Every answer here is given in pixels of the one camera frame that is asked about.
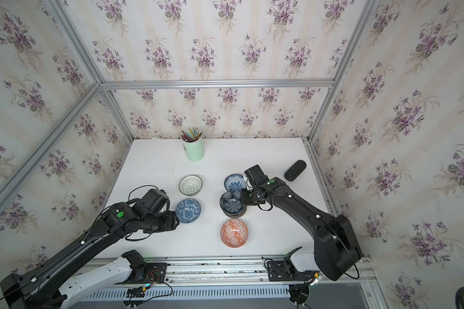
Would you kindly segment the orange patterned bowl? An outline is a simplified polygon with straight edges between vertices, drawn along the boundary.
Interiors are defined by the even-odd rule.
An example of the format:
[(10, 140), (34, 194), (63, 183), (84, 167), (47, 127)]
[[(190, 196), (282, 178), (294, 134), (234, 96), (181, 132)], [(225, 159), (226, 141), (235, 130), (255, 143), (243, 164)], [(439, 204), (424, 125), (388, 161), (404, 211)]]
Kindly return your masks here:
[(237, 219), (226, 221), (220, 230), (220, 239), (230, 248), (242, 247), (247, 242), (248, 236), (247, 225)]

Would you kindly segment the aluminium front rail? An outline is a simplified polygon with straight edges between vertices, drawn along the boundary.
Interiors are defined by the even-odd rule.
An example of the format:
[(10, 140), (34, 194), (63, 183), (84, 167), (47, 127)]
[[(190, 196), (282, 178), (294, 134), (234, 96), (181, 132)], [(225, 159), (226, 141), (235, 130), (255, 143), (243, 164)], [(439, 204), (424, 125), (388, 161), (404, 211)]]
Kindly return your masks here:
[[(282, 256), (271, 256), (281, 259)], [(268, 257), (163, 257), (146, 258), (147, 262), (167, 263), (164, 282), (170, 285), (256, 285), (303, 281), (270, 282), (264, 268)]]

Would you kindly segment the blue floral swirl bowl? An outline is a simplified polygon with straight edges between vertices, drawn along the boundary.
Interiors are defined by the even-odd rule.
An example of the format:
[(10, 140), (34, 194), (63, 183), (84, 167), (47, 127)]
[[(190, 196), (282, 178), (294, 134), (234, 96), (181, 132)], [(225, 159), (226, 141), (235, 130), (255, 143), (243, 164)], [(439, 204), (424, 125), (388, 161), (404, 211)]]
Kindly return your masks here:
[(193, 198), (185, 199), (178, 203), (175, 208), (175, 213), (180, 223), (190, 224), (198, 219), (201, 215), (201, 204)]

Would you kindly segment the pink striped bowl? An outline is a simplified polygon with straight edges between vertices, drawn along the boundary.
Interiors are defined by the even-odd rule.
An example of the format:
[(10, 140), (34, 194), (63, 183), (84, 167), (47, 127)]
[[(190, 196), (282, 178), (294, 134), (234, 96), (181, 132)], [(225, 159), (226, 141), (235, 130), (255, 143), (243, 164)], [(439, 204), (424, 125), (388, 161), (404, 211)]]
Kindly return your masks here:
[(226, 212), (224, 211), (224, 214), (230, 218), (240, 218), (241, 216), (243, 216), (244, 214), (246, 213), (246, 210), (244, 209), (243, 211), (241, 212), (237, 212), (237, 213), (230, 213), (230, 212)]

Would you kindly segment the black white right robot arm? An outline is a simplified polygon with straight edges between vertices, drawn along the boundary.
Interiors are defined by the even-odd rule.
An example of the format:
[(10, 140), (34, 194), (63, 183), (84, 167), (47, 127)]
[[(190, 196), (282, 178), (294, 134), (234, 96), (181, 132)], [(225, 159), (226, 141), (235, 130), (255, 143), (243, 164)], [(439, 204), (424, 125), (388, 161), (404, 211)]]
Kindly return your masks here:
[(313, 238), (314, 262), (328, 279), (339, 280), (363, 258), (348, 218), (343, 215), (335, 217), (316, 208), (296, 194), (285, 181), (265, 175), (259, 165), (249, 168), (244, 174), (251, 188), (241, 190), (243, 205), (268, 203), (290, 215)]

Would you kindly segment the colourful sticks bundle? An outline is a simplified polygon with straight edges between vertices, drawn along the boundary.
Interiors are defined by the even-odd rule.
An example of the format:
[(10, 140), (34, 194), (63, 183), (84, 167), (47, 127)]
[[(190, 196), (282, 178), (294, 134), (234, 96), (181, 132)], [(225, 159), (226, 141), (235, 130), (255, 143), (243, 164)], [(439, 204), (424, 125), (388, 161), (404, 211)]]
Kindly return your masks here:
[(195, 127), (189, 127), (186, 131), (182, 130), (180, 135), (180, 138), (188, 143), (196, 142), (201, 137), (202, 131)]

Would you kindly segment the mint green cup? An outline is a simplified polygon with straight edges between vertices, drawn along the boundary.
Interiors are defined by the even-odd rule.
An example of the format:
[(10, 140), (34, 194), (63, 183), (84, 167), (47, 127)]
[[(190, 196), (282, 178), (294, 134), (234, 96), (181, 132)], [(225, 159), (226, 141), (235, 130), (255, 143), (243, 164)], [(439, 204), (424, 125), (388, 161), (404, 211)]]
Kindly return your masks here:
[(202, 137), (193, 142), (183, 142), (183, 146), (189, 161), (198, 162), (204, 158), (204, 143)]

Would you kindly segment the white green patterned bowl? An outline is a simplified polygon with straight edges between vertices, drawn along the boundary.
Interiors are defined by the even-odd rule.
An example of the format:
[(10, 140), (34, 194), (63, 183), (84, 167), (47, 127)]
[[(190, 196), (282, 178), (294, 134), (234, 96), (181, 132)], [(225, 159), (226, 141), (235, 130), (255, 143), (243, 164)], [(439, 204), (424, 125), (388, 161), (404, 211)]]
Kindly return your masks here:
[(202, 179), (197, 175), (188, 175), (179, 182), (179, 191), (185, 196), (195, 196), (203, 186)]

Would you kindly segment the dark navy petal bowl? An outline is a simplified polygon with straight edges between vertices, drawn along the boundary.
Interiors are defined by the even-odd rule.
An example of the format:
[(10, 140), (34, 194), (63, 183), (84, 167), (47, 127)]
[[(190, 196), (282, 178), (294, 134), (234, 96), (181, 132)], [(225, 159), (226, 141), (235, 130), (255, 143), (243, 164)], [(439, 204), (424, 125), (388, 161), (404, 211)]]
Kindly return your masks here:
[(241, 192), (225, 192), (220, 197), (220, 208), (223, 212), (226, 211), (230, 213), (237, 213), (246, 209), (241, 202)]

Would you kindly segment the blue rose bowl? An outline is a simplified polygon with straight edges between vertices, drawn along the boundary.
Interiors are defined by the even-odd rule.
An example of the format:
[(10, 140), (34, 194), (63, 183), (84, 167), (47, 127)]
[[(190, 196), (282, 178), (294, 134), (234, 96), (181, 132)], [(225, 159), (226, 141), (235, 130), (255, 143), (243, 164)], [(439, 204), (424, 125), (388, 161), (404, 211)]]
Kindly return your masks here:
[(246, 181), (243, 175), (232, 174), (226, 177), (224, 180), (224, 187), (228, 192), (241, 191), (246, 188)]

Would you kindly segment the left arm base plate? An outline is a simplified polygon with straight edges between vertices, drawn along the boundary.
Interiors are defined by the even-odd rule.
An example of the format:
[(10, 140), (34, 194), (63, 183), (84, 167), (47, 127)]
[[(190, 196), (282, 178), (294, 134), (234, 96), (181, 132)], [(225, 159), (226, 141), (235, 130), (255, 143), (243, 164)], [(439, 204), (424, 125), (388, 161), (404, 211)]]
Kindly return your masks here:
[(147, 262), (136, 250), (122, 254), (130, 264), (128, 277), (119, 284), (163, 283), (167, 271), (167, 263)]

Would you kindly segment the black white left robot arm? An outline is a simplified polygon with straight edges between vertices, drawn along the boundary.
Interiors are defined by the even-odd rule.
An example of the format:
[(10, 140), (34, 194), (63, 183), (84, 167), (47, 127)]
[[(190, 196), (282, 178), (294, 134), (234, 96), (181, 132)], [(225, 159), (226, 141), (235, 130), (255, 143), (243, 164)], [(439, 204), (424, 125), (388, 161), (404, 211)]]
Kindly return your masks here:
[(0, 287), (9, 308), (69, 308), (89, 295), (131, 279), (142, 283), (150, 276), (137, 250), (79, 275), (89, 261), (106, 248), (138, 231), (146, 236), (173, 231), (179, 219), (170, 210), (163, 190), (150, 189), (142, 198), (115, 203), (102, 211), (91, 227), (53, 257), (24, 274), (10, 274)]

